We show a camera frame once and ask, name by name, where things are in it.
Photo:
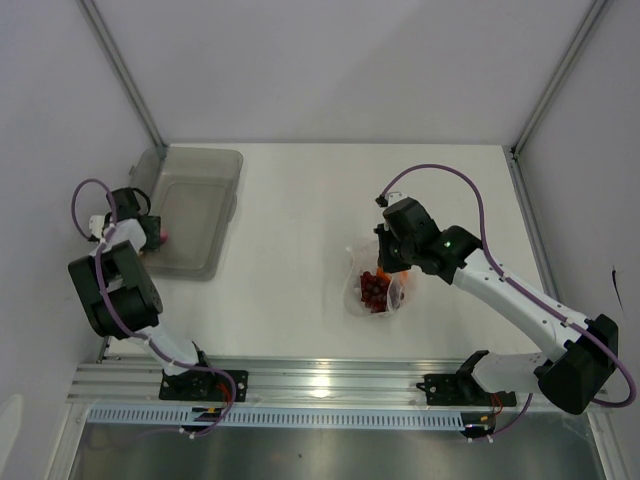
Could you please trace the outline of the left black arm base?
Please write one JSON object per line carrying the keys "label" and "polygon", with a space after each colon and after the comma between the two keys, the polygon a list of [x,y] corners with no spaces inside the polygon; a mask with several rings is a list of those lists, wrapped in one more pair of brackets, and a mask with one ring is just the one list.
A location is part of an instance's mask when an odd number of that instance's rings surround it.
{"label": "left black arm base", "polygon": [[224,402],[231,395],[231,381],[223,375],[188,370],[162,375],[159,399],[184,402]]}

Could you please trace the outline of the clear zip top bag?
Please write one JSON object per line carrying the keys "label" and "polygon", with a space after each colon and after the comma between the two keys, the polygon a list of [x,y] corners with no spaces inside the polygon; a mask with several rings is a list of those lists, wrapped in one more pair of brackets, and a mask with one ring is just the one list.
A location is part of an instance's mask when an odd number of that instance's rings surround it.
{"label": "clear zip top bag", "polygon": [[343,287],[343,305],[349,315],[391,317],[409,304],[416,284],[413,270],[388,273],[379,267],[376,241],[359,242],[346,251],[350,269]]}

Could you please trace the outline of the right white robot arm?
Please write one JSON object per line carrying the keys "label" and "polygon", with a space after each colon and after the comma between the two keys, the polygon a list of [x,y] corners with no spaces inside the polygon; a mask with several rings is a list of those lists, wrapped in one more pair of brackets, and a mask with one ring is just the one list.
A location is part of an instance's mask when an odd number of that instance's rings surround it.
{"label": "right white robot arm", "polygon": [[492,266],[479,238],[462,227],[437,227],[410,197],[377,199],[383,222],[375,228],[379,266],[387,273],[413,267],[484,302],[523,332],[533,354],[472,354],[457,371],[458,395],[479,403],[490,394],[541,394],[566,413],[578,415],[595,402],[616,370],[619,329],[604,314],[595,319],[553,298],[516,287],[509,271]]}

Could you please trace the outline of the orange fruit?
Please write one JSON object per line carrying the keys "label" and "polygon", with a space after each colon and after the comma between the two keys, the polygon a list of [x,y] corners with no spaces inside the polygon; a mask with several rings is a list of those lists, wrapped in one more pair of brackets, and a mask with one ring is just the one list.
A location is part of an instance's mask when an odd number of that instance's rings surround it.
{"label": "orange fruit", "polygon": [[405,271],[400,271],[400,272],[395,272],[395,273],[389,273],[384,271],[382,268],[378,267],[376,270],[376,275],[380,278],[385,279],[388,282],[391,282],[392,280],[397,280],[397,281],[407,281],[409,279],[410,276],[410,271],[409,270],[405,270]]}

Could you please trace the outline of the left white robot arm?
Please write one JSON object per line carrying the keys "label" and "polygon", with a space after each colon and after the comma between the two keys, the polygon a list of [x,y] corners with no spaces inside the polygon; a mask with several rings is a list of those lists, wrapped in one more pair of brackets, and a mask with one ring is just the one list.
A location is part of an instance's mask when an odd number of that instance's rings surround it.
{"label": "left white robot arm", "polygon": [[[94,184],[105,192],[108,212],[90,218],[83,228],[77,201],[83,187]],[[101,337],[126,340],[144,349],[169,377],[182,377],[182,388],[197,400],[216,390],[217,376],[207,369],[202,352],[164,326],[160,294],[141,256],[162,246],[166,235],[161,218],[151,212],[149,196],[137,187],[111,190],[102,181],[86,179],[71,200],[74,226],[93,249],[68,265],[68,272],[86,318]]]}

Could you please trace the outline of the dark red grape bunch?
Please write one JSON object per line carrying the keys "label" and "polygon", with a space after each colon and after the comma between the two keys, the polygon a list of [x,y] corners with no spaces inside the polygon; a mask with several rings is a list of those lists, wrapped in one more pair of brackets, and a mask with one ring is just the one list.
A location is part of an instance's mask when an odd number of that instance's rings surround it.
{"label": "dark red grape bunch", "polygon": [[360,275],[360,301],[372,314],[382,314],[397,310],[405,300],[402,281],[391,282],[380,278],[371,271]]}

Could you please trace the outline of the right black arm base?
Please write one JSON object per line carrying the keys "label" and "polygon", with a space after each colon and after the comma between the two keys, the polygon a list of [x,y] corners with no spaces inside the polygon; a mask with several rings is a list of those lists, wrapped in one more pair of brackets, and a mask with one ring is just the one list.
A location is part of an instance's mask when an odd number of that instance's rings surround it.
{"label": "right black arm base", "polygon": [[516,394],[489,393],[467,374],[426,374],[415,387],[425,394],[429,406],[515,407]]}

